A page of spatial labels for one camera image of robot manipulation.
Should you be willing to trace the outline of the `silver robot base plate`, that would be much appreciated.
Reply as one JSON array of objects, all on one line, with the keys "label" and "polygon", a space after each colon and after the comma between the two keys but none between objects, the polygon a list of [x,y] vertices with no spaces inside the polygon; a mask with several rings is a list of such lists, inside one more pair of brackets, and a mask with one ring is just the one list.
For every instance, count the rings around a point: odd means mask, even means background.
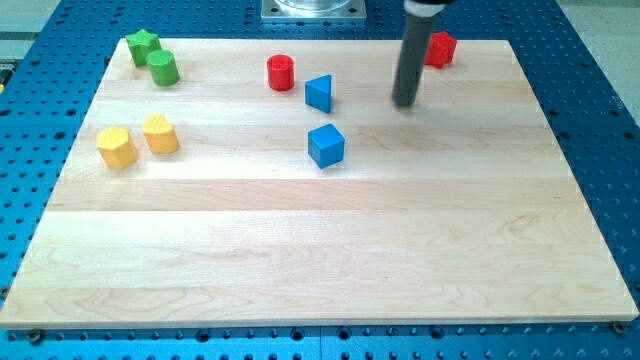
[{"label": "silver robot base plate", "polygon": [[271,21],[367,18],[365,0],[262,0],[261,18]]}]

